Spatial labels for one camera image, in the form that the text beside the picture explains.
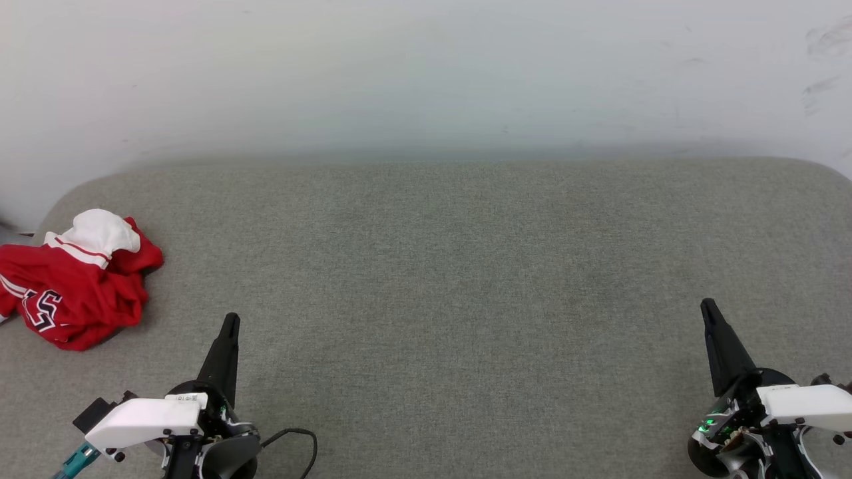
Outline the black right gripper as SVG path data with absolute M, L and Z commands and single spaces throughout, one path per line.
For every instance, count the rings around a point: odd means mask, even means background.
M 783 373 L 757 368 L 713 298 L 700 303 L 715 403 L 691 436 L 691 454 L 721 454 L 746 431 L 761 428 L 766 416 L 758 388 L 797 384 Z

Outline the red and white basketball jersey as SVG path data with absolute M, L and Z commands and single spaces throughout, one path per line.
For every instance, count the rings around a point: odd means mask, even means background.
M 145 275 L 162 264 L 134 218 L 85 210 L 40 245 L 0 245 L 0 324 L 19 316 L 62 351 L 88 351 L 140 324 Z

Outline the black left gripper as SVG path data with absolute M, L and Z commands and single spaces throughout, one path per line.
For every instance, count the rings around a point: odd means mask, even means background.
M 236 383 L 240 316 L 228 313 L 213 340 L 197 380 L 180 384 L 172 394 L 206 393 L 200 417 L 202 433 L 164 441 L 164 479 L 254 479 L 260 433 L 252 422 L 237 418 Z

